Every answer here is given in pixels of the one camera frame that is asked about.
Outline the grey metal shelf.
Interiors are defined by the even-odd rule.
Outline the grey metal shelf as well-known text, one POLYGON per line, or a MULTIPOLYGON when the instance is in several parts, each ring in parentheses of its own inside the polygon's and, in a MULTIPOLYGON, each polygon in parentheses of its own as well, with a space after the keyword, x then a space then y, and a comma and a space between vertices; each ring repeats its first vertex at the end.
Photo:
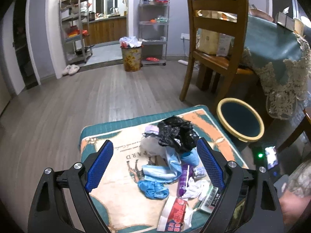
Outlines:
POLYGON ((140 0, 138 37, 142 42, 142 66, 167 64, 170 3, 140 0))
POLYGON ((86 43, 89 34, 89 0, 59 0, 59 25, 66 64, 87 62, 92 47, 86 43))

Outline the black plastic bag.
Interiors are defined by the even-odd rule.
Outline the black plastic bag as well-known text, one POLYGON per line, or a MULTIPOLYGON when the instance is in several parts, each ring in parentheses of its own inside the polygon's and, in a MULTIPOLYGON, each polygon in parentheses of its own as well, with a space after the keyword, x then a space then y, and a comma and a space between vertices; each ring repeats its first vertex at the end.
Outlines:
POLYGON ((197 145, 199 136, 190 121, 171 116, 157 124, 159 144, 175 149, 179 154, 188 153, 197 145))

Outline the light blue face mask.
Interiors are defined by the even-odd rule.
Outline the light blue face mask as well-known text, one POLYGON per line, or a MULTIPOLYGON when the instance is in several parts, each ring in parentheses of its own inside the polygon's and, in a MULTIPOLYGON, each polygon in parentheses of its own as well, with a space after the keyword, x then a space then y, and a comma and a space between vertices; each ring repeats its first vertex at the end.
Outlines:
POLYGON ((182 167, 184 165, 197 167, 200 164, 200 158, 196 147, 182 154, 177 153, 172 147, 166 147, 165 152, 164 159, 166 160, 167 166, 142 166, 145 180, 159 183, 171 183, 181 176, 182 167))

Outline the wooden dining chair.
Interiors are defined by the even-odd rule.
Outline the wooden dining chair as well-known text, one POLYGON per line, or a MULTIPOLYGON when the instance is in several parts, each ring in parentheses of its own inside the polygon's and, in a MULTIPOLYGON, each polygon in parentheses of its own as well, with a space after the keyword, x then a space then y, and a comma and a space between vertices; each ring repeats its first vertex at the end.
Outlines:
POLYGON ((216 93, 209 110, 233 89, 233 84, 256 81, 255 72, 241 66, 248 22, 248 0, 187 0, 189 60, 180 100, 186 98, 195 62, 199 62, 197 86, 216 93))

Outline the grey metal shelf right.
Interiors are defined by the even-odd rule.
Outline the grey metal shelf right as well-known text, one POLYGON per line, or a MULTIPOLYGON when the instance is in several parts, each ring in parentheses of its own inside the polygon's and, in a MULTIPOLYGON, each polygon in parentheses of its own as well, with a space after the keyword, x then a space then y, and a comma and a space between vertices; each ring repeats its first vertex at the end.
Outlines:
POLYGON ((138 37, 142 42, 142 66, 167 64, 170 3, 140 0, 138 37))

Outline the sunflower pattern trash can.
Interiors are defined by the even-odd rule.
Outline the sunflower pattern trash can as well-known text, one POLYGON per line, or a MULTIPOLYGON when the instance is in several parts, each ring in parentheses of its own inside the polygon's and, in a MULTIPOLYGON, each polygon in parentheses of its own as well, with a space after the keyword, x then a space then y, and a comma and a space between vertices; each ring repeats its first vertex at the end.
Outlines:
POLYGON ((142 47, 121 48, 122 61, 126 72, 136 72, 141 69, 142 47))

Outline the green white cardboard box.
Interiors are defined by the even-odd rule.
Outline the green white cardboard box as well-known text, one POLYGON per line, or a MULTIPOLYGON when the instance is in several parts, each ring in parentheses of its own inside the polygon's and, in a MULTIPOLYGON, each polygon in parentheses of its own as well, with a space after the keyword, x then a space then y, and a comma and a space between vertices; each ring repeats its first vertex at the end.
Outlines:
POLYGON ((199 210, 211 214, 221 198, 221 195, 222 193, 217 187, 211 186, 207 195, 199 205, 199 210))

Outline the yellow rimmed teal waste bin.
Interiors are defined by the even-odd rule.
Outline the yellow rimmed teal waste bin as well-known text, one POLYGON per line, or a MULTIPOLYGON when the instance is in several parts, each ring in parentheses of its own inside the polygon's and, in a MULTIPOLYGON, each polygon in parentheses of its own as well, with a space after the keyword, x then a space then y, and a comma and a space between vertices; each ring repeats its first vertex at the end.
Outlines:
POLYGON ((261 116, 240 99, 222 99, 217 106, 217 117, 226 131, 242 142, 256 142, 264 135, 261 116))

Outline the blue nitrile glove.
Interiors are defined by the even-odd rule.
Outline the blue nitrile glove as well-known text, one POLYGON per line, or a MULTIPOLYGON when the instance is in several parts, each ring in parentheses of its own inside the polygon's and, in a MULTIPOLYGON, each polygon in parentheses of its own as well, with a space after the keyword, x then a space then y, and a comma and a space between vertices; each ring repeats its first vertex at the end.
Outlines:
POLYGON ((140 180, 138 187, 146 198, 163 200, 169 196, 169 189, 163 183, 149 180, 140 180))

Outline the purple snack wrapper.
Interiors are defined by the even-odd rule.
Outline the purple snack wrapper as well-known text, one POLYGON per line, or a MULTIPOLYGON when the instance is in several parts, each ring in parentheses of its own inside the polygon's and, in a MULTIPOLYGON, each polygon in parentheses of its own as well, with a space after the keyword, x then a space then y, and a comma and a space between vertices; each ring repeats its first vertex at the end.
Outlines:
POLYGON ((182 165, 182 173, 178 183, 178 197, 182 197, 186 193, 189 178, 192 177, 193 167, 188 164, 182 165))

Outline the grey metal shelf left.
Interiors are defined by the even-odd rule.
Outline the grey metal shelf left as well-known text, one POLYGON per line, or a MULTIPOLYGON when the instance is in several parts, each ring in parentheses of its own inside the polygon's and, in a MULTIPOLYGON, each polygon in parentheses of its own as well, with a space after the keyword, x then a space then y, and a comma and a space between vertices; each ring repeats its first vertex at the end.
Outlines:
POLYGON ((92 47, 86 43, 89 34, 89 0, 59 0, 59 25, 66 64, 87 62, 92 47))

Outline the white power strip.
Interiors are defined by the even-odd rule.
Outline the white power strip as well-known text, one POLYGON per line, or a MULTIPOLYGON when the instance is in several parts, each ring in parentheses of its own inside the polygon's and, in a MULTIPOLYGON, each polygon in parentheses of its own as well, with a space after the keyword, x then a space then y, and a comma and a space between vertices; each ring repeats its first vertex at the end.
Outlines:
POLYGON ((182 64, 182 65, 185 65, 187 66, 188 65, 188 62, 187 61, 184 61, 182 59, 178 60, 178 63, 182 64))

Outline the white slippers pair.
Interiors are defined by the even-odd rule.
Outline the white slippers pair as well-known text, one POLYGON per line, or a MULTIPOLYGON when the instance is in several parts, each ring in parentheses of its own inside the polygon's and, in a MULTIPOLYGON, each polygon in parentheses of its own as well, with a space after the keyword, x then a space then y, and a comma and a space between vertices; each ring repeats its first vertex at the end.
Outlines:
POLYGON ((62 76, 66 75, 74 75, 79 71, 78 65, 68 65, 66 68, 62 71, 62 76))

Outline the crumpled white tissue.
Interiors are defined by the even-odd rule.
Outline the crumpled white tissue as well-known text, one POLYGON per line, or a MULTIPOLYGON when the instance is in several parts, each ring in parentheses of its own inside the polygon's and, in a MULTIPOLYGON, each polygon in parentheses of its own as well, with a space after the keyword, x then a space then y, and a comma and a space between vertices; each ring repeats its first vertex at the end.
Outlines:
POLYGON ((195 181, 192 177, 188 180, 188 186, 186 187, 186 192, 182 199, 194 199, 198 198, 198 200, 202 201, 210 188, 211 181, 208 179, 200 179, 195 181))

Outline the beige box on chair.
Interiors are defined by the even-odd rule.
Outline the beige box on chair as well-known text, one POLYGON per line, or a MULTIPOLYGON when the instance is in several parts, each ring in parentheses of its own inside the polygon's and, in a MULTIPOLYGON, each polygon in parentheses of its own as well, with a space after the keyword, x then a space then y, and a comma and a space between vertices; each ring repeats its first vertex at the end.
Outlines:
MULTIPOLYGON (((213 19, 219 19, 220 16, 218 12, 213 10, 199 10, 197 15, 213 19)), ((197 36, 197 49, 208 55, 216 55, 218 50, 219 33, 199 28, 197 36)))

